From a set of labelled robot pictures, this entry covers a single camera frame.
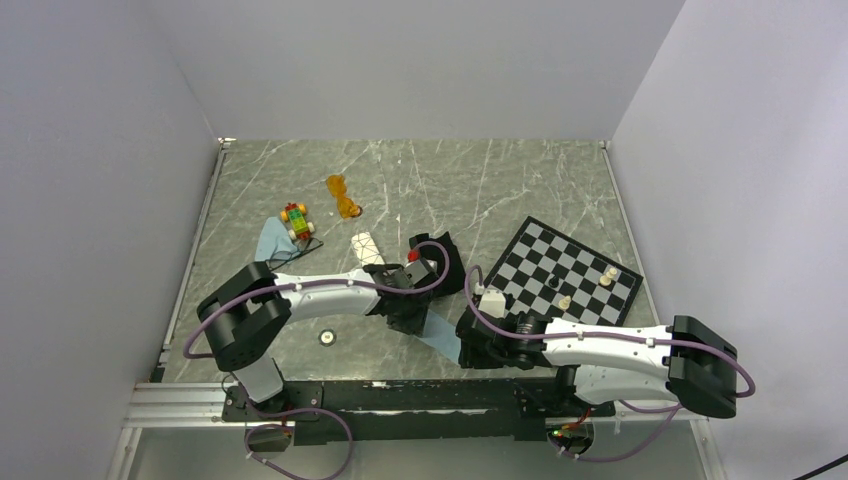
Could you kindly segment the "black glasses case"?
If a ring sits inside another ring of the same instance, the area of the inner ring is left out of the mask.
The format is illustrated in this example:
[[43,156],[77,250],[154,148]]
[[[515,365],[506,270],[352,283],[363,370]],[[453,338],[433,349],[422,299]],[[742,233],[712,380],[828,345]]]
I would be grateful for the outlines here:
[[446,278],[433,290],[434,298],[454,295],[463,290],[466,270],[457,245],[453,241],[449,231],[442,233],[438,237],[434,237],[429,233],[420,233],[410,237],[408,242],[410,249],[416,248],[422,242],[438,243],[447,252],[449,260],[448,263],[445,263],[445,255],[438,247],[426,245],[418,249],[418,254],[421,257],[437,262],[437,277],[441,276],[444,271],[447,272]]

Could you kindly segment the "light blue cleaning cloth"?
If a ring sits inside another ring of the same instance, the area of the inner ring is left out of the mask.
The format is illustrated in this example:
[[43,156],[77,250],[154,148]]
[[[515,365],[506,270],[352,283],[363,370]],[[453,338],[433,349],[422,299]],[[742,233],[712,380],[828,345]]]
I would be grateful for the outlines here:
[[288,261],[296,258],[300,249],[294,244],[279,217],[266,219],[257,242],[255,261]]

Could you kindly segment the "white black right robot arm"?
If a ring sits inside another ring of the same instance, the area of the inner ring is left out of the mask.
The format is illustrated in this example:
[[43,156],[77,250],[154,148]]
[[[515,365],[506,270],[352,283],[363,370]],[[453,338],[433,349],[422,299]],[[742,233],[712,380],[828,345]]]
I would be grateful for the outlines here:
[[737,413],[737,352],[693,317],[623,328],[467,310],[456,335],[463,368],[554,369],[535,395],[550,413],[571,416],[609,402],[650,400],[676,402],[711,418]]

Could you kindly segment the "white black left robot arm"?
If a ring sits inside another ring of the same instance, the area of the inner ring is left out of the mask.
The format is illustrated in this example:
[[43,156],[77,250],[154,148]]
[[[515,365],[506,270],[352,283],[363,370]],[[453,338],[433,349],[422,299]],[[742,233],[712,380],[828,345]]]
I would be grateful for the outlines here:
[[333,315],[383,316],[390,328],[423,331],[442,279],[432,261],[368,265],[336,275],[274,274],[260,262],[240,270],[197,307],[199,329],[218,369],[244,387],[248,407],[264,420],[287,406],[282,373],[267,350],[289,323]]

